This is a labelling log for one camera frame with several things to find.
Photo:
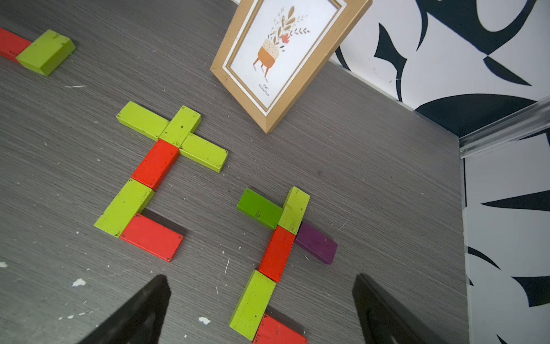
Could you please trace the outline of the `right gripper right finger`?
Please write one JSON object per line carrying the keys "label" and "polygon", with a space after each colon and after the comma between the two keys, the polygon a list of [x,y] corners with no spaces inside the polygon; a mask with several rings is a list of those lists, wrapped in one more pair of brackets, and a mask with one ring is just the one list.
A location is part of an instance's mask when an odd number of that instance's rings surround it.
{"label": "right gripper right finger", "polygon": [[409,309],[364,273],[352,288],[366,343],[444,343]]}

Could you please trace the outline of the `red block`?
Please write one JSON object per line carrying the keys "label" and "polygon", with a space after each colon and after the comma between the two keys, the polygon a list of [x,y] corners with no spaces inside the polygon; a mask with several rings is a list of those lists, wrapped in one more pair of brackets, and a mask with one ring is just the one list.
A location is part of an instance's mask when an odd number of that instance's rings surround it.
{"label": "red block", "polygon": [[136,214],[120,239],[166,262],[171,262],[184,236],[141,215]]}
{"label": "red block", "polygon": [[265,314],[256,332],[253,344],[308,344],[303,335]]}
{"label": "red block", "polygon": [[23,52],[31,42],[5,29],[0,29],[0,53],[1,56],[19,63],[17,56]]}
{"label": "red block", "polygon": [[131,178],[157,191],[179,156],[178,147],[159,139]]}
{"label": "red block", "polygon": [[266,252],[259,265],[259,272],[279,283],[292,251],[295,238],[294,234],[278,226],[266,248]]}

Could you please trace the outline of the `lime block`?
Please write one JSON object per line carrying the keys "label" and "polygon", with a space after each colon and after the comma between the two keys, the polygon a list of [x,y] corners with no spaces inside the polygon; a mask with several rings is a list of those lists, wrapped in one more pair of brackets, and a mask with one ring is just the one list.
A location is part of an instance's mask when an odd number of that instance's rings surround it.
{"label": "lime block", "polygon": [[159,136],[160,140],[180,148],[190,133],[201,124],[201,114],[183,106]]}
{"label": "lime block", "polygon": [[233,311],[229,327],[253,341],[275,287],[276,282],[255,269]]}
{"label": "lime block", "polygon": [[155,191],[135,179],[129,179],[94,226],[120,237],[136,214],[140,214],[155,195]]}
{"label": "lime block", "polygon": [[309,200],[309,194],[293,186],[286,197],[278,226],[286,229],[293,235],[297,235]]}
{"label": "lime block", "polygon": [[73,41],[47,30],[17,55],[17,61],[39,75],[50,76],[76,49]]}
{"label": "lime block", "polygon": [[220,173],[229,152],[194,133],[189,133],[180,146],[180,154],[212,171]]}
{"label": "lime block", "polygon": [[116,118],[124,126],[157,141],[169,125],[169,121],[141,105],[130,101]]}

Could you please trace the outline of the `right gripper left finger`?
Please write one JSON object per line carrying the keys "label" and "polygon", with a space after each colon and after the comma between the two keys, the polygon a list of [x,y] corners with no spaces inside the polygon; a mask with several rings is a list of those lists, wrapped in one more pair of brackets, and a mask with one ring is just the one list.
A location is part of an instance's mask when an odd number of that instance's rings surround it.
{"label": "right gripper left finger", "polygon": [[155,276],[81,343],[157,343],[171,291],[165,275]]}

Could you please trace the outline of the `green block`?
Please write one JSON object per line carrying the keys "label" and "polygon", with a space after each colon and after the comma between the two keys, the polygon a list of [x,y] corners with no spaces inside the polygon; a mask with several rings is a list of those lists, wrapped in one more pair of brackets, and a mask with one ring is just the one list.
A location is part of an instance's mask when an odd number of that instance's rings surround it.
{"label": "green block", "polygon": [[282,207],[249,188],[243,193],[237,209],[271,230],[277,228],[283,212]]}

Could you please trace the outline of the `purple block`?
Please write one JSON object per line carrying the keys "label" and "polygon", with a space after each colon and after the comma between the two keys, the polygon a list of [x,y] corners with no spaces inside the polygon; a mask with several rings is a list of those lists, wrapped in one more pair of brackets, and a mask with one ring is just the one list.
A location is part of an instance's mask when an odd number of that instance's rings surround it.
{"label": "purple block", "polygon": [[306,222],[301,223],[295,242],[326,265],[331,265],[335,259],[338,244]]}

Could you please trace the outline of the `lime block top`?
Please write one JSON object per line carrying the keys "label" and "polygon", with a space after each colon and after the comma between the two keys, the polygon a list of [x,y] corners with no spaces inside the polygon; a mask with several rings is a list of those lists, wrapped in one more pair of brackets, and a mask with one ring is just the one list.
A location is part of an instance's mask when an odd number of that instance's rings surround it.
{"label": "lime block top", "polygon": [[141,105],[130,101],[116,118],[124,126],[157,141],[169,125],[169,121]]}

